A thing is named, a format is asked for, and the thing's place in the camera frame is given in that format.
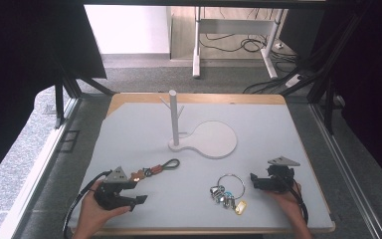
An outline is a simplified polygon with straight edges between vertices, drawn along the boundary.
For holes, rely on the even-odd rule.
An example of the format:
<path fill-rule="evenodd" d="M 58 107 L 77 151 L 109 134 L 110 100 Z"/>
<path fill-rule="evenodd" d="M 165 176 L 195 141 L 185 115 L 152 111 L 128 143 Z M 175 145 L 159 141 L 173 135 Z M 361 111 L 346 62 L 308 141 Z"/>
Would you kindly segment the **person's right hand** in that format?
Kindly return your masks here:
<path fill-rule="evenodd" d="M 279 205 L 288 219 L 303 219 L 302 209 L 300 208 L 297 199 L 290 191 L 285 193 L 268 191 L 267 195 Z"/>

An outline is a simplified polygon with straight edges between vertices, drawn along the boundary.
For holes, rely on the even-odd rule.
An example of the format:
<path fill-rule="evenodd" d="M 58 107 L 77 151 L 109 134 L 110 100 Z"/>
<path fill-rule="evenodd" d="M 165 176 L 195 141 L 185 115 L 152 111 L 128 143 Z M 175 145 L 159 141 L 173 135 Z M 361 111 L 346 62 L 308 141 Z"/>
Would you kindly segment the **brown leather strap keychain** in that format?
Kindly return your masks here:
<path fill-rule="evenodd" d="M 180 160 L 177 158 L 172 158 L 163 164 L 157 164 L 155 166 L 142 168 L 137 170 L 136 172 L 133 172 L 130 175 L 129 180 L 133 182 L 138 182 L 147 177 L 151 177 L 153 175 L 161 173 L 162 171 L 176 169 L 179 165 L 180 165 Z"/>

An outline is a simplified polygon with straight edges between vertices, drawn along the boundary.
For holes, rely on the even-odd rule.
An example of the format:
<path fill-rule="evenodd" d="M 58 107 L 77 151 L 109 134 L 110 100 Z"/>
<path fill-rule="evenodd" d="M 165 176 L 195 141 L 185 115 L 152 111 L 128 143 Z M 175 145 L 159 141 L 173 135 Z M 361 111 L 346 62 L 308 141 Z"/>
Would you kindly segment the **aluminium frame rail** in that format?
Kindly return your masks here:
<path fill-rule="evenodd" d="M 59 144 L 59 141 L 62 138 L 70 122 L 70 118 L 72 117 L 72 114 L 79 102 L 80 101 L 78 99 L 68 100 L 66 106 L 64 107 L 65 112 L 63 113 L 63 116 L 66 119 L 61 126 L 51 130 L 43 149 L 39 153 L 36 162 L 34 163 L 23 187 L 21 188 L 21 191 L 0 226 L 0 239 L 12 239 L 16 234 L 29 207 L 30 201 L 34 196 L 38 185 L 40 184 L 42 176 L 47 170 L 50 160 L 56 151 L 57 145 Z"/>
<path fill-rule="evenodd" d="M 360 184 L 349 166 L 334 134 L 326 128 L 324 124 L 325 117 L 323 116 L 320 107 L 313 104 L 310 104 L 309 107 L 368 231 L 373 239 L 382 239 L 382 224 L 364 191 L 361 189 Z"/>

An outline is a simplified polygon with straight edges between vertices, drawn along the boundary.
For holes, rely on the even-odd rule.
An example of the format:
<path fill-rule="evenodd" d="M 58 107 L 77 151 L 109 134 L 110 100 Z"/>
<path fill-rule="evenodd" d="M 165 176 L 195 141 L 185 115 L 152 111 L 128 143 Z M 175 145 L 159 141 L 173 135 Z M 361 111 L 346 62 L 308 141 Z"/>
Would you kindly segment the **white desk frame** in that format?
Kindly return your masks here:
<path fill-rule="evenodd" d="M 260 50 L 265 66 L 272 80 L 278 77 L 271 60 L 271 51 L 275 42 L 284 9 L 279 9 L 274 20 L 228 20 L 205 19 L 201 17 L 201 8 L 195 8 L 195 43 L 192 58 L 192 76 L 200 77 L 200 35 L 201 34 L 236 34 L 266 35 L 267 45 Z"/>

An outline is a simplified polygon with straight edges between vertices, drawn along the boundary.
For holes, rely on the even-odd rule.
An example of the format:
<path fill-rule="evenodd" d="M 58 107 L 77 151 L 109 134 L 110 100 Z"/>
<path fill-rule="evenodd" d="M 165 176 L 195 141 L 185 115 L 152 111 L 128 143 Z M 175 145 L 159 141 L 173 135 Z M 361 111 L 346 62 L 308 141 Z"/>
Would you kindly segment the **white key stand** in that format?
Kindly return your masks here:
<path fill-rule="evenodd" d="M 183 108 L 178 108 L 177 92 L 168 92 L 169 102 L 160 99 L 170 110 L 172 138 L 168 147 L 175 152 L 193 150 L 200 155 L 221 159 L 229 156 L 238 145 L 235 131 L 226 123 L 218 120 L 207 120 L 199 123 L 190 133 L 184 136 L 179 132 L 179 118 Z"/>

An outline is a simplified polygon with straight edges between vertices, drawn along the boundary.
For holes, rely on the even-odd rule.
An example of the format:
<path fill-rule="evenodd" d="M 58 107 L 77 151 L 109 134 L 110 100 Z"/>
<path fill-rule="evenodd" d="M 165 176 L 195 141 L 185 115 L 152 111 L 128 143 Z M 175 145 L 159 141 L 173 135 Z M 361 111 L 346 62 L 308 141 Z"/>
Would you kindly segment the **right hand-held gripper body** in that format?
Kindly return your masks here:
<path fill-rule="evenodd" d="M 299 162 L 287 157 L 280 156 L 268 161 L 268 175 L 270 177 L 270 191 L 286 192 L 293 188 L 294 166 L 300 166 Z"/>

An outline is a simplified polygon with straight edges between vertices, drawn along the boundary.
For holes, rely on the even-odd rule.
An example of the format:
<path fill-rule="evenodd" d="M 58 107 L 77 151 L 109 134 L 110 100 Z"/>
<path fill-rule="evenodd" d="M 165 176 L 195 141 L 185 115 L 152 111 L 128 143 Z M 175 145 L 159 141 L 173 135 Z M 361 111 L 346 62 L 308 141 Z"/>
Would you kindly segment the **black curtain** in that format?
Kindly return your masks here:
<path fill-rule="evenodd" d="M 84 0 L 0 0 L 0 163 L 63 79 L 106 77 Z"/>
<path fill-rule="evenodd" d="M 334 92 L 343 97 L 342 117 L 377 162 L 361 174 L 374 184 L 382 171 L 382 0 L 321 0 L 315 7 L 292 8 L 285 26 L 306 38 L 315 54 L 352 12 L 362 18 L 332 70 Z"/>

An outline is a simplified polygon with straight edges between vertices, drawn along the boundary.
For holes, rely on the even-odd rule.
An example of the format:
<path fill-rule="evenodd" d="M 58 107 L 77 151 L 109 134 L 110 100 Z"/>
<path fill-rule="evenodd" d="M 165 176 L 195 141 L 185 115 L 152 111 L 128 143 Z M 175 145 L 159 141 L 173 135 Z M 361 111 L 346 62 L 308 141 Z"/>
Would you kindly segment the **white power strip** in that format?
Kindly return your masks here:
<path fill-rule="evenodd" d="M 303 79 L 303 76 L 300 74 L 296 74 L 293 77 L 291 77 L 287 82 L 286 82 L 286 87 L 291 88 L 297 83 L 299 83 Z"/>

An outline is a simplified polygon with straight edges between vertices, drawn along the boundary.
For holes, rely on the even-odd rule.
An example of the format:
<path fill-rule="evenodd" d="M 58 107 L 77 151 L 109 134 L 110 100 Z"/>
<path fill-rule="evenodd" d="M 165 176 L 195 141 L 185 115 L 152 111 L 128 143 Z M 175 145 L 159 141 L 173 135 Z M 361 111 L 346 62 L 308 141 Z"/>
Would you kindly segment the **person's left hand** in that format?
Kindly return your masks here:
<path fill-rule="evenodd" d="M 94 195 L 95 192 L 93 190 L 89 190 L 85 195 L 85 198 L 82 201 L 77 229 L 88 228 L 96 234 L 109 219 L 130 211 L 128 206 L 119 207 L 112 210 L 102 209 L 97 204 Z"/>

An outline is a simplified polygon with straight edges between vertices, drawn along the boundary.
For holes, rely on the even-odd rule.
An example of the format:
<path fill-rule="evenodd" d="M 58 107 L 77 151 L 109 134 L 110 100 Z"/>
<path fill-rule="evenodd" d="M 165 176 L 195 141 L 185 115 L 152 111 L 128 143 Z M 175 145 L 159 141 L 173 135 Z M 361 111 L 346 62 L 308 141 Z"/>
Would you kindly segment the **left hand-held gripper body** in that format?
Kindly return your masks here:
<path fill-rule="evenodd" d="M 95 190 L 95 201 L 105 209 L 112 210 L 129 206 L 130 202 L 120 192 L 129 185 L 129 180 L 121 166 L 114 169 Z"/>

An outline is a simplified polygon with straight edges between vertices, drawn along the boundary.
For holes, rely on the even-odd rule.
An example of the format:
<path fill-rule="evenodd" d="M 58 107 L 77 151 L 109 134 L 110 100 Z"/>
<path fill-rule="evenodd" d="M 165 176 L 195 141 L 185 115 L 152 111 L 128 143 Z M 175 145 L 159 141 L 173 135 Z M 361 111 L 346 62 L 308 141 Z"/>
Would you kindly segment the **light grey table mat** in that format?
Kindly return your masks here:
<path fill-rule="evenodd" d="M 294 170 L 314 232 L 334 224 L 298 132 L 285 105 L 187 104 L 179 129 L 191 132 L 199 123 L 218 120 L 236 133 L 238 145 L 227 157 L 209 159 L 186 149 L 173 152 L 169 109 L 162 103 L 125 104 L 102 123 L 91 163 L 83 179 L 122 167 L 126 174 L 180 160 L 140 181 L 126 196 L 147 199 L 130 213 L 109 220 L 108 234 L 235 234 L 284 232 L 287 218 L 278 205 L 255 188 L 250 174 L 267 177 L 268 161 L 279 156 L 300 163 Z"/>

